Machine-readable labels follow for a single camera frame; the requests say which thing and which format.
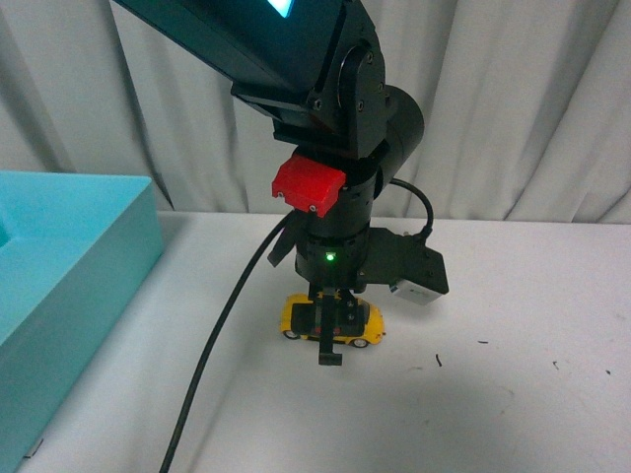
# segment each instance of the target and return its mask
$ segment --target red plastic part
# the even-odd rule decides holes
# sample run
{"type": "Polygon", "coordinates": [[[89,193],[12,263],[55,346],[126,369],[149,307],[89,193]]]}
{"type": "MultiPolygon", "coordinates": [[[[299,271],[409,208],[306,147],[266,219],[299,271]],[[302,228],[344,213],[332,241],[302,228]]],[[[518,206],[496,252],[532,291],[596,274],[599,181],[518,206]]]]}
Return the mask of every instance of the red plastic part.
{"type": "Polygon", "coordinates": [[[343,171],[294,153],[278,170],[272,182],[272,195],[282,195],[292,207],[324,217],[337,202],[345,181],[343,171]]]}

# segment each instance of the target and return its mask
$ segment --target yellow toy car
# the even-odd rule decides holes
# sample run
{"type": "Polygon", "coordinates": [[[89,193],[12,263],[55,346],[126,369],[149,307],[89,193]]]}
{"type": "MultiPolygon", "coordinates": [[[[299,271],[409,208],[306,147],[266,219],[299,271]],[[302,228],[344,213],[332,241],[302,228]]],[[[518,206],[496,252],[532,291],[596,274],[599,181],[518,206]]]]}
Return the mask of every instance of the yellow toy car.
{"type": "MultiPolygon", "coordinates": [[[[362,317],[360,326],[357,323],[340,323],[336,319],[333,331],[333,342],[365,348],[377,345],[384,338],[385,328],[382,312],[378,307],[357,299],[357,313],[362,317]]],[[[318,340],[319,321],[315,315],[314,302],[305,294],[294,294],[287,298],[281,314],[280,331],[291,340],[318,340]]]]}

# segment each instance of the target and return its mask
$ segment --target turquoise box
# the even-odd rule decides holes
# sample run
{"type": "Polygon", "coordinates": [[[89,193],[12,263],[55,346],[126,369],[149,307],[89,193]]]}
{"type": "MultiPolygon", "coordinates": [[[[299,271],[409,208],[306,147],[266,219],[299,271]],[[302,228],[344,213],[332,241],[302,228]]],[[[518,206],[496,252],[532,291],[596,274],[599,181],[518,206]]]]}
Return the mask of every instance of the turquoise box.
{"type": "Polygon", "coordinates": [[[0,171],[0,472],[14,471],[162,253],[147,177],[0,171]]]}

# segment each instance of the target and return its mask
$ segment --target black cable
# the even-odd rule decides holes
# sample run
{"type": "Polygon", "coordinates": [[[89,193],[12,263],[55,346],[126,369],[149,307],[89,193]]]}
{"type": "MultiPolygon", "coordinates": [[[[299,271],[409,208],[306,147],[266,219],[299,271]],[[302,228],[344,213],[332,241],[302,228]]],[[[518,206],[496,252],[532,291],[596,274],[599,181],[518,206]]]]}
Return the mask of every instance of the black cable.
{"type": "Polygon", "coordinates": [[[403,187],[404,189],[409,190],[415,196],[421,199],[421,202],[423,202],[423,205],[425,206],[425,211],[427,212],[427,223],[425,224],[425,227],[423,227],[423,230],[421,230],[421,232],[414,237],[416,237],[421,243],[425,244],[427,238],[432,233],[432,227],[434,226],[434,209],[432,208],[432,203],[430,202],[430,199],[427,198],[427,195],[425,195],[421,191],[421,189],[410,184],[409,182],[405,182],[404,180],[394,177],[390,181],[390,184],[394,184],[398,187],[403,187]]]}
{"type": "Polygon", "coordinates": [[[173,462],[174,457],[175,457],[175,449],[177,448],[177,444],[179,443],[179,439],[184,430],[184,424],[186,424],[186,419],[188,418],[188,412],[190,411],[190,406],[193,403],[193,397],[195,396],[197,385],[199,384],[199,380],[201,379],[201,375],[204,372],[204,368],[206,367],[206,362],[208,361],[210,352],[215,346],[215,342],[217,341],[219,332],[221,332],[221,329],[224,326],[226,319],[228,318],[228,314],[230,313],[230,310],[233,308],[233,305],[237,301],[237,297],[239,296],[239,293],[244,288],[245,281],[247,281],[247,278],[249,277],[250,273],[254,269],[254,266],[256,266],[256,263],[260,259],[261,255],[263,254],[263,252],[265,252],[265,250],[267,249],[267,246],[269,246],[269,243],[271,243],[274,240],[274,238],[280,233],[280,231],[283,230],[283,228],[287,224],[287,221],[290,219],[290,217],[292,216],[294,212],[295,211],[292,211],[289,214],[287,214],[283,218],[283,220],[281,220],[276,225],[276,227],[274,227],[274,229],[269,233],[269,235],[260,244],[260,246],[258,247],[256,252],[252,256],[252,258],[250,259],[249,263],[245,267],[245,270],[242,273],[241,277],[239,278],[239,281],[235,285],[235,288],[230,294],[230,297],[228,298],[228,301],[226,302],[226,305],[224,306],[224,309],[222,310],[221,315],[219,315],[219,318],[217,319],[217,322],[215,323],[215,327],[213,328],[213,331],[211,332],[210,337],[208,337],[206,346],[204,347],[204,350],[201,352],[201,356],[199,357],[199,362],[197,362],[197,368],[195,368],[195,372],[193,373],[193,378],[190,381],[188,390],[186,391],[186,397],[184,397],[184,402],[179,411],[179,417],[177,418],[177,422],[174,428],[174,433],[171,437],[171,441],[169,442],[169,447],[167,448],[167,452],[165,453],[165,459],[163,460],[162,466],[160,467],[160,473],[167,473],[169,469],[171,468],[171,463],[173,462]]]}

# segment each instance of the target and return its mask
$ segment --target white backdrop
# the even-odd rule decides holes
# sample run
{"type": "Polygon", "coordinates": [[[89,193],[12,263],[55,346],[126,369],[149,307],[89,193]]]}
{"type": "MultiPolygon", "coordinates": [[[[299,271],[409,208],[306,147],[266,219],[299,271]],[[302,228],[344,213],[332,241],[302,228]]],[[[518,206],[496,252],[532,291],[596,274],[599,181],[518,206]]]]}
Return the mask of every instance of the white backdrop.
{"type": "MultiPolygon", "coordinates": [[[[631,0],[365,0],[443,218],[631,223],[631,0]]],[[[106,0],[0,0],[0,169],[152,176],[162,209],[284,213],[293,147],[106,0]]],[[[376,215],[421,216],[400,189],[376,215]]]]}

